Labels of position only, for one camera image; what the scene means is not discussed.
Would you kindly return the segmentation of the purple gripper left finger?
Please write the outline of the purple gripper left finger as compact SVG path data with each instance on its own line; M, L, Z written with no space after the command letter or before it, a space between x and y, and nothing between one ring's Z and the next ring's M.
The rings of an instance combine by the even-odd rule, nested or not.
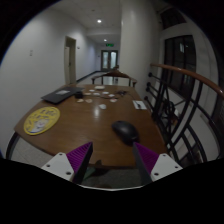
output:
M92 152L92 142L79 146L69 153L59 152L43 165L42 169L75 184L80 184L84 178Z

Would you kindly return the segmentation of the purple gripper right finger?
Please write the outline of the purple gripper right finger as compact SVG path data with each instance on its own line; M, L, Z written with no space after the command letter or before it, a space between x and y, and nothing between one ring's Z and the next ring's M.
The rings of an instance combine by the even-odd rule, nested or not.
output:
M168 154L157 154L137 142L133 144L133 154L143 186L182 169Z

